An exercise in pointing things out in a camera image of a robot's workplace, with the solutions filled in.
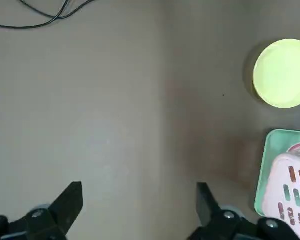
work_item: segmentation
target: yellow-green lid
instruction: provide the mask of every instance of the yellow-green lid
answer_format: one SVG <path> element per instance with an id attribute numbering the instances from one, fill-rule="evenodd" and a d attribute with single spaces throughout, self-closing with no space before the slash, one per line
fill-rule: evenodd
<path id="1" fill-rule="evenodd" d="M 284 39 L 268 46 L 255 63 L 253 84 L 271 106 L 300 105 L 300 40 Z"/>

